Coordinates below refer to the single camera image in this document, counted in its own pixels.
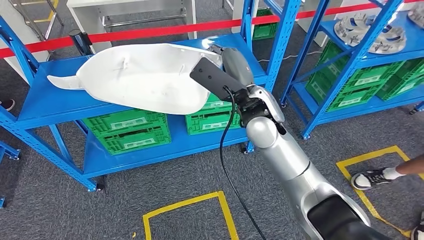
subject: white sock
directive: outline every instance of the white sock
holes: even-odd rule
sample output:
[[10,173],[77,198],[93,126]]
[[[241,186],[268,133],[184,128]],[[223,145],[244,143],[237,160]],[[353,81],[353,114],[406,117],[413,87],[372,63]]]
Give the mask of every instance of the white sock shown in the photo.
[[400,174],[396,171],[396,167],[388,167],[383,170],[383,175],[386,179],[394,180],[405,174]]

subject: black and white sneaker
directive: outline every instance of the black and white sneaker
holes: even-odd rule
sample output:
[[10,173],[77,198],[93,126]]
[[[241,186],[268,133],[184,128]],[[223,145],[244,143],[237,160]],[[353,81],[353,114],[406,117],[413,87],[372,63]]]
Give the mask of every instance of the black and white sneaker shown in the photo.
[[385,178],[384,169],[386,168],[359,172],[353,175],[350,183],[358,190],[367,190],[375,185],[390,183],[392,180]]
[[424,240],[424,212],[421,213],[419,225],[411,231],[411,240]]
[[15,106],[15,100],[9,99],[5,101],[0,101],[0,105],[5,108],[7,111],[10,111]]

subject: yellow tape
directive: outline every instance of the yellow tape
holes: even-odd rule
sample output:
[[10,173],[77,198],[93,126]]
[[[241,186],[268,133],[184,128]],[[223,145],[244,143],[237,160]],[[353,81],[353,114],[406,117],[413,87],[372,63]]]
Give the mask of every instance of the yellow tape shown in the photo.
[[[59,5],[59,0],[50,0],[50,2],[53,3],[53,7],[56,9]],[[22,5],[31,5],[31,4],[43,4],[46,3],[46,1],[32,1],[32,2],[23,2]],[[53,15],[55,13],[53,12],[53,10],[50,11],[50,14],[48,15],[47,19],[39,19],[39,20],[34,20],[34,23],[45,23],[45,22],[50,22],[52,21]]]
[[228,207],[227,200],[225,198],[223,191],[216,191],[211,192],[205,195],[193,197],[184,201],[180,201],[168,206],[161,207],[159,209],[153,210],[151,212],[148,212],[143,215],[143,223],[144,223],[144,230],[145,230],[145,236],[146,240],[152,240],[152,233],[150,230],[150,223],[149,218],[154,217],[158,214],[162,214],[177,208],[181,208],[190,204],[198,203],[204,200],[212,199],[212,198],[218,198],[219,204],[221,206],[225,222],[228,227],[229,235],[231,237],[231,240],[238,240],[239,237],[237,235],[236,226],[234,225],[233,217],[231,216],[230,208]]
[[[360,162],[365,161],[365,160],[377,158],[377,157],[383,156],[385,154],[391,154],[391,153],[399,154],[399,156],[404,161],[410,160],[409,157],[397,145],[394,145],[394,146],[391,146],[391,147],[383,148],[383,149],[380,149],[380,150],[377,150],[377,151],[373,151],[373,152],[362,154],[362,155],[359,155],[359,156],[356,156],[356,157],[352,157],[352,158],[347,159],[347,160],[339,161],[339,162],[336,163],[336,165],[340,169],[340,171],[344,175],[344,177],[348,181],[350,181],[352,176],[350,175],[350,173],[346,169],[347,166],[357,164],[357,163],[360,163]],[[424,180],[424,174],[420,174],[419,176]],[[411,235],[411,231],[402,230],[399,227],[391,224],[390,222],[388,222],[387,220],[382,218],[380,216],[380,214],[377,212],[377,210],[375,209],[375,207],[371,204],[371,201],[365,196],[364,192],[357,190],[357,189],[353,189],[353,190],[356,192],[358,197],[362,200],[363,204],[366,206],[366,208],[369,210],[369,212],[376,219],[379,219],[383,223],[385,223],[385,224],[391,226],[392,228],[398,230],[405,237],[409,237]]]

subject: green plastic crate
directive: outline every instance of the green plastic crate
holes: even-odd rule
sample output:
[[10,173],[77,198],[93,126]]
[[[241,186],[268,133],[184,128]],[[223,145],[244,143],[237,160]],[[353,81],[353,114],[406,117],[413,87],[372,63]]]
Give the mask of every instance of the green plastic crate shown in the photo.
[[377,92],[377,96],[383,101],[392,99],[400,94],[406,93],[407,91],[417,87],[424,82],[424,74],[414,79],[402,79],[397,75],[393,75]]
[[[189,135],[222,131],[228,124],[231,115],[230,107],[202,109],[196,113],[186,115],[187,133]],[[230,129],[240,128],[240,116],[234,113]]]
[[[333,43],[332,41],[328,41],[327,45],[325,46],[325,49],[322,51],[317,65],[326,63],[327,61],[341,54],[342,52],[343,51],[335,43]],[[348,56],[340,57],[338,60],[331,63],[329,66],[324,67],[318,72],[323,73],[323,75],[326,76],[326,78],[331,80],[333,83],[337,79],[339,74],[342,72],[343,68],[348,63],[348,61]],[[403,63],[404,61],[400,61],[390,64],[383,64],[379,66],[358,69],[347,80],[343,88],[357,90],[374,86],[377,84],[383,84],[402,67]]]
[[167,123],[167,115],[165,113],[131,109],[89,117],[82,121],[96,137],[105,137],[142,128],[163,126]]
[[[330,80],[322,71],[318,71],[318,72],[315,72],[310,77],[310,79],[306,83],[305,88],[308,91],[308,93],[312,95],[315,101],[318,104],[320,104],[326,97],[328,91],[331,89],[334,82],[335,82],[335,79]],[[340,94],[351,93],[352,91],[355,91],[355,90],[362,90],[362,89],[375,87],[375,86],[382,87],[385,82],[386,80],[384,81],[379,80],[379,81],[369,82],[367,84],[361,84],[355,87],[351,87],[350,85],[345,84],[343,87],[341,87],[339,93]]]
[[161,125],[99,137],[98,140],[111,155],[116,155],[168,144],[171,134],[168,125]]
[[[273,15],[269,8],[260,8],[257,10],[257,17]],[[252,40],[271,39],[276,36],[278,22],[255,25],[253,29]]]
[[[362,89],[346,90],[345,92],[340,92],[337,94],[330,106],[326,109],[326,112],[332,112],[339,109],[365,104],[377,93],[378,90],[380,90],[381,87],[382,85],[380,84]],[[317,82],[307,84],[306,90],[318,103],[321,103],[326,96],[325,90],[322,89],[317,84]]]
[[403,80],[412,80],[424,74],[424,57],[411,59],[405,63],[396,72],[396,76]]
[[332,101],[326,112],[366,104],[381,89],[381,85],[370,86],[350,92],[339,93]]

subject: robotic arm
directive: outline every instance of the robotic arm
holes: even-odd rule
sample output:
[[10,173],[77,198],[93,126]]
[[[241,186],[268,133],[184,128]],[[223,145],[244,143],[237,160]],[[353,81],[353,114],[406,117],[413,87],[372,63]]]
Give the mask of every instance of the robotic arm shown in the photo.
[[202,58],[190,76],[222,101],[234,99],[247,137],[259,148],[280,181],[305,235],[313,240],[386,240],[372,229],[365,212],[334,188],[315,168],[284,128],[284,115],[275,98],[255,85],[243,55],[219,48],[224,71]]

